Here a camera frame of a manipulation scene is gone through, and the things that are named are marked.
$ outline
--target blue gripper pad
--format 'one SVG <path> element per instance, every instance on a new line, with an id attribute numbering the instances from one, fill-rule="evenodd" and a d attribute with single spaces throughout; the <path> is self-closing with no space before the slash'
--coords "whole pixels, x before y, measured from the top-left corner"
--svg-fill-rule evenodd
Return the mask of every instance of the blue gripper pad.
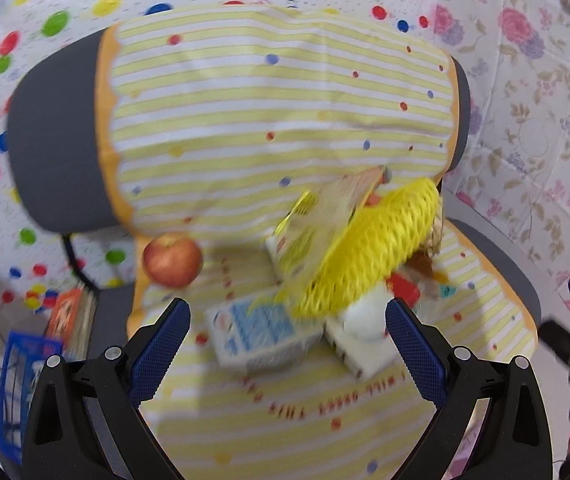
<path id="1" fill-rule="evenodd" d="M 190 306 L 180 301 L 132 366 L 129 400 L 137 408 L 154 397 L 190 329 Z"/>
<path id="2" fill-rule="evenodd" d="M 445 370 L 398 300 L 391 300 L 385 311 L 387 332 L 391 335 L 421 397 L 437 409 L 447 400 Z"/>

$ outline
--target red apple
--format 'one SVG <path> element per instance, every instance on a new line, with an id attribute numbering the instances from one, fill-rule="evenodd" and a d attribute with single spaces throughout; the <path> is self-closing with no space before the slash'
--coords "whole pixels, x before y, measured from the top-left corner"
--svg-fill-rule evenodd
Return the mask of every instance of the red apple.
<path id="1" fill-rule="evenodd" d="M 201 272 L 203 253 L 198 244 L 187 236 L 161 236 L 154 238 L 143 250 L 143 265 L 154 282 L 182 288 Z"/>

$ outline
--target blue basket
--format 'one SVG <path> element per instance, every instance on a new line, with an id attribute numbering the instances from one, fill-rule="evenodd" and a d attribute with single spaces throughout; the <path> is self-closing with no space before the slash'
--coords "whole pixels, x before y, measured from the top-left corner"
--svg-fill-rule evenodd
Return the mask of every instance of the blue basket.
<path id="1" fill-rule="evenodd" d="M 62 350 L 62 342 L 40 336 L 10 332 L 7 339 L 0 383 L 0 448 L 18 464 L 40 371 L 50 355 Z"/>

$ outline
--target yellow mesh net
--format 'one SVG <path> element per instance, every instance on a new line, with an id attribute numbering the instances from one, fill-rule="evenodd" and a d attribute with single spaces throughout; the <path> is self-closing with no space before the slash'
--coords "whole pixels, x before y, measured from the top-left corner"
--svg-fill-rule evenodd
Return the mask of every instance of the yellow mesh net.
<path id="1" fill-rule="evenodd" d="M 439 194 L 420 178 L 359 209 L 293 308 L 297 317 L 337 314 L 405 263 L 432 227 Z"/>

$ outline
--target striped fabric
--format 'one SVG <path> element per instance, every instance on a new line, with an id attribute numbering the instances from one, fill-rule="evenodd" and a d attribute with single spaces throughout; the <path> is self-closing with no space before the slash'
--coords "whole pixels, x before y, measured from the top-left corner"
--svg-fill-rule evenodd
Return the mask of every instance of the striped fabric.
<path id="1" fill-rule="evenodd" d="M 240 297 L 270 286 L 268 262 L 250 252 L 217 253 L 209 261 L 200 283 L 176 291 L 192 306 L 192 327 L 156 397 L 142 405 L 178 470 L 189 480 L 391 478 L 434 412 L 404 365 L 358 383 L 323 342 L 292 368 L 232 377 L 220 370 L 206 342 L 203 311 L 228 294 Z M 536 328 L 529 313 L 449 223 L 434 268 L 457 290 L 430 299 L 430 289 L 438 295 L 441 283 L 421 281 L 421 315 L 450 344 L 498 361 L 533 353 Z M 143 322 L 160 312 L 149 312 Z"/>
<path id="2" fill-rule="evenodd" d="M 398 186 L 447 168 L 458 128 L 450 56 L 329 14 L 222 6 L 106 33 L 104 173 L 147 235 L 258 241 L 310 187 L 379 164 Z"/>

